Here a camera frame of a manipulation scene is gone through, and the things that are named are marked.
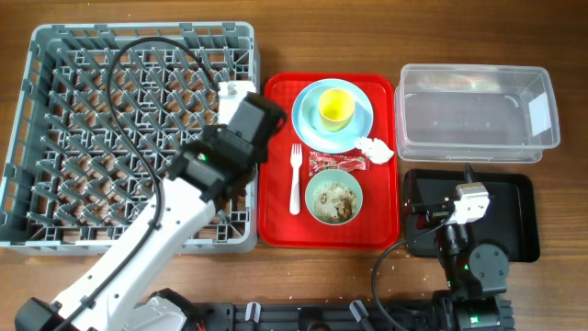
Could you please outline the white plastic fork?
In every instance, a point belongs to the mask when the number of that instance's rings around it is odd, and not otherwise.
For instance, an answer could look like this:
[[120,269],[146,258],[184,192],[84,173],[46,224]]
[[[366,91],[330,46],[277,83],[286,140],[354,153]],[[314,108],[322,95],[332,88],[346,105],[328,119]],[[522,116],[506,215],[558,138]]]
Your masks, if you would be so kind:
[[300,213],[300,167],[302,165],[302,148],[300,143],[293,143],[290,154],[292,180],[289,197],[289,212],[292,215]]

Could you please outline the red plastic tray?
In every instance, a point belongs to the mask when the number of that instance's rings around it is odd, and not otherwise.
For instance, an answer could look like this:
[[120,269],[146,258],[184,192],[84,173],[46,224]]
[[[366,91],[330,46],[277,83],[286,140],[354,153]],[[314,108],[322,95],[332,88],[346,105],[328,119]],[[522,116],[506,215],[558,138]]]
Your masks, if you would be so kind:
[[[381,75],[281,73],[267,81],[265,96],[290,114],[298,94],[325,78],[348,81],[367,95],[375,115],[369,136],[395,149],[394,91],[392,84]],[[397,159],[392,158],[384,165],[371,164],[368,170],[352,171],[350,175],[363,193],[358,215],[345,224],[323,224],[311,215],[305,204],[297,215],[288,209],[291,145],[300,142],[293,124],[286,124],[271,140],[268,161],[260,166],[257,225],[261,238],[270,245],[297,248],[380,250],[392,245],[401,229]]]

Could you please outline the white napkin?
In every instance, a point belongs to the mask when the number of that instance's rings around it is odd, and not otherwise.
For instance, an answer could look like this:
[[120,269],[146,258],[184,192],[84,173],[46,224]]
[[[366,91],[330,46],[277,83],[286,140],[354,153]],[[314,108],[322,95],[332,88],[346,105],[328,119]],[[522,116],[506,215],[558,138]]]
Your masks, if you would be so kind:
[[372,163],[383,165],[389,162],[394,152],[378,138],[360,137],[354,142],[355,148],[366,156]]

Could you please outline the yellow plastic cup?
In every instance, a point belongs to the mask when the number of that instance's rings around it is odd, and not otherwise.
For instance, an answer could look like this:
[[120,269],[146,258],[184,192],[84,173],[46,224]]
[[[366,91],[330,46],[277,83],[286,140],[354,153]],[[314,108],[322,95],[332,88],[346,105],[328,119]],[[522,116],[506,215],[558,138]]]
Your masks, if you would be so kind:
[[354,117],[356,104],[346,90],[331,88],[320,95],[318,109],[322,126],[335,132],[342,130]]

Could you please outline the light blue plate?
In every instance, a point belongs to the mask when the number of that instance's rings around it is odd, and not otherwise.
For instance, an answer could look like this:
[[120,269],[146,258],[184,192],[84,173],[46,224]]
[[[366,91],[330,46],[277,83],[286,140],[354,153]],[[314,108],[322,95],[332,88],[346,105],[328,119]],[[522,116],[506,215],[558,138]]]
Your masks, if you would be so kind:
[[[349,92],[356,104],[354,117],[340,131],[327,131],[318,112],[320,95],[331,88]],[[374,111],[368,96],[356,85],[341,79],[323,79],[304,87],[292,106],[291,120],[299,138],[311,149],[327,154],[353,150],[354,142],[371,131]]]

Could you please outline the rice and food scraps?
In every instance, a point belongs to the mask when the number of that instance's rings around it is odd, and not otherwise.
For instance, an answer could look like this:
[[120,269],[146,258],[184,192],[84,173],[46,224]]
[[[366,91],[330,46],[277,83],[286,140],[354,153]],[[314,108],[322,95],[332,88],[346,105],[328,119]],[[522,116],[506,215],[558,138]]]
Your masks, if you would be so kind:
[[312,213],[323,223],[345,223],[356,213],[357,195],[349,187],[326,182],[315,189]]

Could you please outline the black waste tray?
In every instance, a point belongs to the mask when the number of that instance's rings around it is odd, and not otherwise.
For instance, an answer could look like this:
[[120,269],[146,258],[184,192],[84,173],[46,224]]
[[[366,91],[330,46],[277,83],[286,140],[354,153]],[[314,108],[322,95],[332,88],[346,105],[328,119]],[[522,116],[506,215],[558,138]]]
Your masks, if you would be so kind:
[[[475,241],[499,246],[511,262],[532,263],[540,257],[534,190],[522,174],[476,172],[491,196],[485,216],[471,225]],[[465,182],[462,171],[412,169],[405,174],[403,198],[426,205],[454,196]]]

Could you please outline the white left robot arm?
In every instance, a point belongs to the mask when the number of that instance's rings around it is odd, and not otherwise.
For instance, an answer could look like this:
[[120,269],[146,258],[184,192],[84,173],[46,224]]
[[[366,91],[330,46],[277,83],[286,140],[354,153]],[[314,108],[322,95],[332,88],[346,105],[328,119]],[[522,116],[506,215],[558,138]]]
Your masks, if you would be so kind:
[[30,298],[17,330],[121,330],[146,288],[186,240],[209,225],[253,180],[268,143],[287,121],[277,103],[254,92],[233,94],[224,83],[226,123],[207,125],[181,147],[148,205],[82,278],[51,303]]

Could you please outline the clear plastic bin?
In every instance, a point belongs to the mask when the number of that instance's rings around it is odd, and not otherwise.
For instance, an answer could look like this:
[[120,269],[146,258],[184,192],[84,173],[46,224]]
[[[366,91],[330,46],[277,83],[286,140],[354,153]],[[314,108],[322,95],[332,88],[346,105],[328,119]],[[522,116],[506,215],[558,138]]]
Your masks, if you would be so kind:
[[411,63],[395,91],[397,154],[407,162],[538,162],[560,145],[548,71]]

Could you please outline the grey dishwasher rack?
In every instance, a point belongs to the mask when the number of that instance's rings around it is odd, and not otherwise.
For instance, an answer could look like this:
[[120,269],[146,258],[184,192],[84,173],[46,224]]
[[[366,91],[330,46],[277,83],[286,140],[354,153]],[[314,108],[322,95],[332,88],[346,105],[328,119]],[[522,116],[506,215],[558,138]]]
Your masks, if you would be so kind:
[[214,86],[258,84],[246,22],[37,27],[1,184],[1,245],[103,253],[148,204],[175,151],[218,120]]

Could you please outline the mint green bowl on plate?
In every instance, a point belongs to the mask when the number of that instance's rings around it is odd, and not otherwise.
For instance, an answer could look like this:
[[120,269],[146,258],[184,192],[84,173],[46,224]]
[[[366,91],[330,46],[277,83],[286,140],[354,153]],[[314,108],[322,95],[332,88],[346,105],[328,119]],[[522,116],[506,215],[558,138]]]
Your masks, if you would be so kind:
[[302,133],[353,142],[367,136],[373,124],[373,108],[357,86],[340,79],[324,79],[307,86],[297,97]]

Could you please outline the red snack wrapper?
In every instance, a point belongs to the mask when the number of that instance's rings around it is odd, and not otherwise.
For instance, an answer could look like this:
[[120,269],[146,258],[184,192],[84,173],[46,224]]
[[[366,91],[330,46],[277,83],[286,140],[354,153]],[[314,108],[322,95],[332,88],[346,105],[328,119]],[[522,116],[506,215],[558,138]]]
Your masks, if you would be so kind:
[[352,171],[369,170],[371,163],[364,156],[346,156],[341,154],[326,154],[310,152],[309,176],[313,177],[324,170],[341,170],[346,173]]

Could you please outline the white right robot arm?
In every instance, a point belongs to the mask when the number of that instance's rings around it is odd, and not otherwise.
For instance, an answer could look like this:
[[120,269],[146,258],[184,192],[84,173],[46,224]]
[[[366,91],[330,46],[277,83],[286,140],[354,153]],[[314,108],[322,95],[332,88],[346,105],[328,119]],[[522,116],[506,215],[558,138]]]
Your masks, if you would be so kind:
[[416,216],[421,231],[409,241],[435,236],[437,259],[448,282],[433,295],[433,314],[441,330],[507,330],[498,295],[506,292],[509,261],[497,245],[478,243],[470,226],[483,218],[490,195],[480,182],[456,186],[453,199],[425,204],[415,183],[409,185],[405,214]]

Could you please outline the mint green food bowl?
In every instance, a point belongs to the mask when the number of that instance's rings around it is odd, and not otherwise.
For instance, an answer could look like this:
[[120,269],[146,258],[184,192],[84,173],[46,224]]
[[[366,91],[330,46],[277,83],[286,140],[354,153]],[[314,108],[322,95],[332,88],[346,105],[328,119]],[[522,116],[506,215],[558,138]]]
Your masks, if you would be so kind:
[[319,223],[342,226],[352,222],[360,213],[363,191],[349,173],[337,169],[314,175],[304,194],[305,205]]

